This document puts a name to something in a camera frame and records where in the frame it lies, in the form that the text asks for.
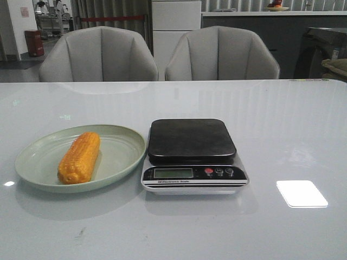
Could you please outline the orange corn cob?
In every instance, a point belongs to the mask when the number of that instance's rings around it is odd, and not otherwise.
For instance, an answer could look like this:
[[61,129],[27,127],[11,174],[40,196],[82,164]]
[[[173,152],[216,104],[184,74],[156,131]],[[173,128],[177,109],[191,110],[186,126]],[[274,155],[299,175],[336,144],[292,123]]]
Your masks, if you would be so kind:
[[81,184],[91,180],[99,154],[100,136],[84,132],[73,142],[57,168],[57,177],[63,184]]

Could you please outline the black silver kitchen scale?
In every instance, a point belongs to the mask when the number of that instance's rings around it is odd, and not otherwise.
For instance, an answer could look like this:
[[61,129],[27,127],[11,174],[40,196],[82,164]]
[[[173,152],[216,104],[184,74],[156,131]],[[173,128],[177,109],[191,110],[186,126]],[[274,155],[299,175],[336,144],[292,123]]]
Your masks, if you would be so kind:
[[151,124],[141,184],[162,195],[233,194],[249,178],[224,122],[159,119]]

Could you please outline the pale green round plate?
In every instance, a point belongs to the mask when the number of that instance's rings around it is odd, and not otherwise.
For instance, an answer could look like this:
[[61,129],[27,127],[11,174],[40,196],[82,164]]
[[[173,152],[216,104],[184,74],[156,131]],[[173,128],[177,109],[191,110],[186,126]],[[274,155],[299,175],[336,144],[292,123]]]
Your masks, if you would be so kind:
[[[58,164],[72,142],[84,132],[96,132],[101,139],[91,181],[63,184],[57,177]],[[79,193],[96,190],[130,174],[141,162],[146,141],[136,131],[115,125],[85,125],[46,135],[27,146],[15,161],[18,175],[39,190]]]

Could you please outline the right grey upholstered chair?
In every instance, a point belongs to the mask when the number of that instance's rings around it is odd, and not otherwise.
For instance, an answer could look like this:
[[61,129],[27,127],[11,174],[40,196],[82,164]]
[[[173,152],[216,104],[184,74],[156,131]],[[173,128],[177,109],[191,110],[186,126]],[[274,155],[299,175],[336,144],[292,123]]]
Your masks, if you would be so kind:
[[255,32],[212,26],[184,34],[165,69],[167,81],[278,79],[280,66]]

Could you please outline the grey upholstered chair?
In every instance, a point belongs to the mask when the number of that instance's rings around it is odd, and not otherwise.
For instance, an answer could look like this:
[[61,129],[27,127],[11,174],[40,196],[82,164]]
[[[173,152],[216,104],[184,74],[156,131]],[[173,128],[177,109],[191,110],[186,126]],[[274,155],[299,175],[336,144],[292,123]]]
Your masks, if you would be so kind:
[[141,34],[99,26],[63,35],[38,76],[41,82],[157,81],[158,69]]
[[280,66],[255,32],[212,26],[184,34],[165,69],[167,81],[278,79]]

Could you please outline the left grey upholstered chair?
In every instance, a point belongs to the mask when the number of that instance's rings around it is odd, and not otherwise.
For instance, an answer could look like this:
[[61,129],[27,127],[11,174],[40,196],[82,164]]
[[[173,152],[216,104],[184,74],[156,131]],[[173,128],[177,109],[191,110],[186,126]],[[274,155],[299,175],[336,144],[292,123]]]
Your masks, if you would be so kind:
[[157,81],[158,69],[141,34],[99,26],[63,35],[38,76],[41,82]]

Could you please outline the white cabinet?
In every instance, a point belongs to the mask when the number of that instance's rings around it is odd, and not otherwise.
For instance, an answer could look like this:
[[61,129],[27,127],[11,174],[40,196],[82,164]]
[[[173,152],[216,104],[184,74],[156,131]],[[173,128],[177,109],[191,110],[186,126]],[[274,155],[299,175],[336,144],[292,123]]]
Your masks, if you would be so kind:
[[201,27],[201,1],[152,1],[153,56],[159,79],[181,36]]

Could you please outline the red barrier belt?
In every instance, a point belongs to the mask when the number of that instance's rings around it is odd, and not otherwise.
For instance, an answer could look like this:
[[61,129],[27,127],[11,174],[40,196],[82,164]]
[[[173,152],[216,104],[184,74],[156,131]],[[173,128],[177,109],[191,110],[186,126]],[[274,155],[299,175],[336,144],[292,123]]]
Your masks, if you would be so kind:
[[81,22],[114,22],[114,21],[142,21],[145,15],[121,16],[121,17],[89,17],[80,18]]

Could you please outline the grey white-topped counter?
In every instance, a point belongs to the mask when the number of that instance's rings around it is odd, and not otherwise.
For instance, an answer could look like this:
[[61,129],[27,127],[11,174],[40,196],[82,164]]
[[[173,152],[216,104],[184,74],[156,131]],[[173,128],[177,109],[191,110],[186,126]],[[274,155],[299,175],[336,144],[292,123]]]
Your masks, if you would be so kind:
[[224,26],[255,32],[280,66],[280,78],[293,77],[301,38],[309,27],[346,28],[345,11],[203,12],[202,27]]

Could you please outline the fruit bowl on counter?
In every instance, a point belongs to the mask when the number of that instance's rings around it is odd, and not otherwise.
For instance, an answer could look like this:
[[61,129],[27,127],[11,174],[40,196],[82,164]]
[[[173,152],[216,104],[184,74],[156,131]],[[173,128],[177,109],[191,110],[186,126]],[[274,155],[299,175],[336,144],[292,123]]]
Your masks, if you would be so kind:
[[272,0],[266,6],[267,11],[286,11],[289,7],[283,6],[283,0]]

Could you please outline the red trash bin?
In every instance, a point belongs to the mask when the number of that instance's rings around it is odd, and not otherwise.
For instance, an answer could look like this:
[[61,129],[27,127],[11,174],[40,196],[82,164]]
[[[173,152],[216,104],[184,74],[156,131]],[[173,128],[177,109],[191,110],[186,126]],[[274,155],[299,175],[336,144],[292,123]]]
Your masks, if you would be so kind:
[[28,54],[30,57],[38,57],[44,55],[41,33],[39,30],[25,30],[25,40],[27,44]]

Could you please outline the dark appliance at right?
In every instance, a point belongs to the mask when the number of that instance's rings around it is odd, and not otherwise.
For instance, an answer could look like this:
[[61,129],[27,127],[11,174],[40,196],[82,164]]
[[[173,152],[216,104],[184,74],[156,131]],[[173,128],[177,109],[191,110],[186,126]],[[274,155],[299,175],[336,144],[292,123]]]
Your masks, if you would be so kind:
[[321,78],[322,61],[346,58],[346,28],[309,27],[301,38],[295,79]]

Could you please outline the olive cushion at right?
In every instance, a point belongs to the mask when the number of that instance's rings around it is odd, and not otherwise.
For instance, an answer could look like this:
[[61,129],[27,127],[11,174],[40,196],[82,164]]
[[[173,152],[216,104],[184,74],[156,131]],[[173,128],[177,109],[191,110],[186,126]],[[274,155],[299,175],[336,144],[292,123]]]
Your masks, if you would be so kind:
[[347,76],[347,59],[341,58],[336,60],[325,59],[322,61],[325,72],[322,74],[323,79],[334,79],[346,82]]

